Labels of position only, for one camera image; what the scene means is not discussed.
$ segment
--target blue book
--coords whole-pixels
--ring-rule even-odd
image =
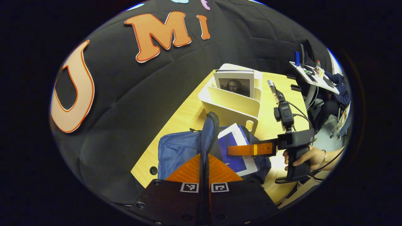
[[[258,170],[251,156],[228,155],[229,146],[248,145],[246,135],[236,123],[219,133],[218,142],[223,162],[239,176],[254,173]]]

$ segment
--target mona lisa picture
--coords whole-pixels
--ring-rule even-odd
[[[246,97],[254,97],[254,71],[217,70],[216,87]]]

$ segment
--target hand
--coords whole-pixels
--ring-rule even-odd
[[[287,154],[287,150],[283,152],[283,156],[285,157],[285,164],[289,164],[289,155]],[[309,160],[310,161],[310,171],[316,170],[324,159],[325,153],[317,149],[313,146],[309,146],[309,151],[304,153],[304,155],[300,156],[296,161],[293,162],[293,166],[298,166],[303,162]]]

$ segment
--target blue backpack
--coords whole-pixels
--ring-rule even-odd
[[[218,116],[214,112],[209,112],[202,130],[190,128],[190,131],[187,132],[167,134],[161,137],[158,145],[158,179],[166,180],[170,174],[197,154],[201,154],[204,160],[207,154],[211,154],[222,161],[217,136],[225,128],[227,126],[219,127]],[[241,128],[250,144],[259,141],[245,127],[241,126]],[[260,184],[263,184],[271,169],[271,162],[268,156],[255,156],[254,161],[258,171],[241,178],[255,178]]]

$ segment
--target light wood tabletop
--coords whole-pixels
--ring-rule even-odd
[[[150,168],[158,167],[158,143],[162,136],[177,132],[189,131],[189,128],[202,129],[206,119],[207,112],[205,111],[202,102],[198,99],[198,94],[206,83],[213,77],[212,71],[190,94],[183,104],[176,110],[169,121],[156,135],[154,140],[149,144],[148,148],[142,154],[140,159],[131,170],[132,175],[142,184],[147,187],[153,179],[157,179],[158,175],[151,175]],[[283,134],[281,122],[277,122],[274,117],[274,107],[277,107],[272,92],[267,83],[272,80],[276,88],[281,91],[286,100],[296,105],[304,114],[307,115],[306,107],[301,92],[294,91],[290,85],[297,85],[296,80],[289,79],[284,75],[262,72],[263,87],[261,94],[261,106],[258,119],[258,125],[255,136],[260,140],[275,139],[278,134]],[[299,113],[296,108],[291,106],[292,113]],[[309,129],[307,120],[302,117],[294,117],[295,129],[302,131]],[[273,202],[278,205],[292,191],[296,182],[286,184],[276,184],[275,179],[285,177],[285,159],[282,156],[284,150],[279,150],[276,156],[270,157],[271,169],[262,185],[271,197]]]

